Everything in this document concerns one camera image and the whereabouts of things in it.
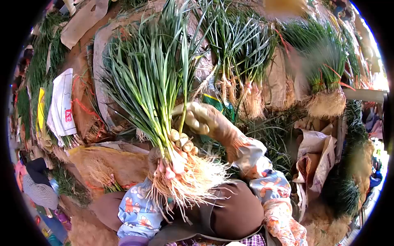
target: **burlap sack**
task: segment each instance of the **burlap sack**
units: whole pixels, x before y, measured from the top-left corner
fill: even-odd
[[[92,127],[96,125],[101,129],[102,123],[98,116],[96,116],[90,99],[88,98],[88,94],[91,98],[92,93],[94,94],[94,85],[89,71],[86,54],[86,46],[84,46],[74,57],[69,57],[71,60],[68,60],[65,66],[73,69],[71,98],[72,115],[75,126],[80,137],[90,143],[100,139],[100,137],[96,138],[97,127],[94,129],[92,129]],[[94,131],[95,134],[93,134],[93,137],[89,137],[89,131]]]
[[[72,229],[68,233],[73,246],[117,246],[116,233],[99,223],[92,223],[79,215],[71,218]]]
[[[143,182],[149,171],[145,151],[132,153],[95,146],[77,147],[70,150],[69,154],[70,161],[74,163],[85,183],[87,181],[92,187],[102,187],[102,184],[95,181],[87,170],[92,159],[104,159],[106,165],[113,169],[115,179],[121,186]]]
[[[350,221],[346,215],[334,219],[331,209],[318,198],[309,203],[301,225],[307,229],[308,246],[332,246],[346,235]]]

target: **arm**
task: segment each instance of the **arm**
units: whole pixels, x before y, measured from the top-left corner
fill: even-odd
[[[282,245],[306,245],[306,229],[292,218],[291,187],[282,172],[272,169],[264,156],[267,148],[260,141],[241,135],[234,143],[237,160],[233,163],[261,201],[267,229]]]
[[[176,106],[172,114],[180,114],[182,107]],[[196,133],[208,135],[226,147],[229,161],[240,168],[241,176],[263,204],[268,231],[282,245],[306,245],[306,229],[292,218],[290,185],[283,173],[272,169],[271,161],[264,156],[264,144],[246,137],[208,104],[188,103],[185,122]]]
[[[29,174],[23,176],[23,191],[40,206],[56,209],[58,197],[51,186],[37,184]]]
[[[118,217],[123,222],[118,230],[119,246],[145,246],[160,229],[163,216],[146,198],[152,182],[146,178],[128,190],[119,205]]]

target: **vegetable pile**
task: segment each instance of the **vegetable pile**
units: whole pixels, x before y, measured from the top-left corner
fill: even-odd
[[[312,87],[306,108],[310,116],[322,118],[343,113],[346,98],[340,87],[347,58],[346,43],[326,22],[308,18],[281,24],[281,35],[302,58],[301,70]]]
[[[209,190],[227,180],[227,167],[193,155],[182,133],[188,91],[205,53],[199,51],[205,35],[197,40],[201,22],[188,38],[189,3],[177,7],[175,0],[169,0],[160,15],[142,18],[138,29],[120,29],[118,39],[109,44],[109,66],[102,77],[109,95],[127,112],[123,117],[141,129],[163,156],[149,176],[153,183],[150,197],[156,204],[172,197],[181,208],[217,198]],[[184,110],[177,139],[171,131],[171,111],[180,89]]]
[[[221,99],[239,107],[241,119],[262,118],[264,77],[271,61],[277,37],[268,23],[248,7],[231,2],[200,2],[202,20],[212,53],[216,56],[216,84]]]

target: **brown apron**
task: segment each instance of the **brown apron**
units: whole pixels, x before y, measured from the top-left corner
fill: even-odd
[[[221,191],[217,191],[216,195],[218,197],[220,197],[220,192]],[[213,204],[216,203],[215,200],[210,200],[209,202]],[[249,238],[259,232],[261,232],[264,235],[266,246],[281,246],[279,240],[277,238],[272,237],[268,233],[268,231],[265,230],[265,225],[261,225],[255,232],[239,240],[228,240],[228,239],[222,239],[216,237],[214,231],[211,228],[211,214],[213,207],[214,205],[212,204],[200,205],[199,208],[197,207],[198,209],[195,210],[198,210],[199,212],[198,219],[196,219],[198,222],[193,223],[193,225],[189,225],[188,223],[185,223],[182,219],[176,219],[172,224],[168,224],[164,226],[155,235],[155,237],[149,241],[148,246],[164,246],[167,243],[178,242],[186,239],[191,239],[193,237],[200,237],[200,238],[211,239],[221,242],[238,242],[240,240]],[[193,213],[191,213],[192,211],[193,210],[191,209],[187,210],[186,214],[189,217],[189,219],[193,222],[194,219],[192,218],[196,218],[196,216],[193,215]]]

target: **yellow paper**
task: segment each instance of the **yellow paper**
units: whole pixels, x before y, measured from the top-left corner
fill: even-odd
[[[40,88],[40,94],[38,95],[38,107],[37,107],[37,118],[38,118],[38,125],[42,130],[44,126],[44,97],[45,91],[44,88]]]

